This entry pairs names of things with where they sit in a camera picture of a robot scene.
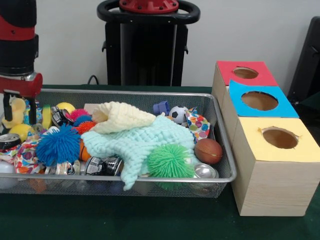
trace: wire mesh tray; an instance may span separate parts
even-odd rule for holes
[[[154,104],[165,100],[171,107],[197,107],[198,113],[211,123],[209,137],[216,139],[223,149],[221,161],[213,165],[220,178],[139,177],[132,189],[123,191],[124,183],[118,176],[0,173],[0,193],[217,198],[227,183],[236,178],[235,161],[219,104],[210,94],[43,89],[37,99],[42,105],[68,102],[76,108],[83,108],[85,104],[125,102],[149,113],[153,112]],[[8,183],[13,187],[3,189]],[[164,190],[159,186],[161,183],[179,185],[179,188]]]

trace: box with hole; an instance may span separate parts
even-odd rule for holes
[[[229,82],[221,109],[228,138],[233,144],[238,116],[298,118],[285,94],[278,86],[249,86]]]
[[[217,61],[212,95],[217,98],[221,109],[231,79],[248,86],[278,86],[263,61]]]
[[[241,216],[303,216],[320,180],[320,148],[299,118],[239,117],[232,183]]]

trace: white wall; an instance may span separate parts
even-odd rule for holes
[[[45,84],[107,83],[102,0],[38,0],[39,58]],[[265,61],[287,92],[319,0],[191,0],[201,19],[188,26],[183,86],[212,85],[217,60]]]

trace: green spiky ball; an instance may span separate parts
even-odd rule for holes
[[[187,148],[178,144],[166,144],[157,147],[148,157],[147,165],[150,175],[155,178],[193,178],[195,171],[186,163],[190,156]],[[181,182],[159,182],[165,190],[176,190]]]

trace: black and white ball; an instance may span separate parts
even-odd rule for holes
[[[169,112],[169,116],[173,118],[173,121],[176,124],[182,124],[187,121],[185,112],[186,110],[188,110],[188,108],[185,106],[175,106]]]

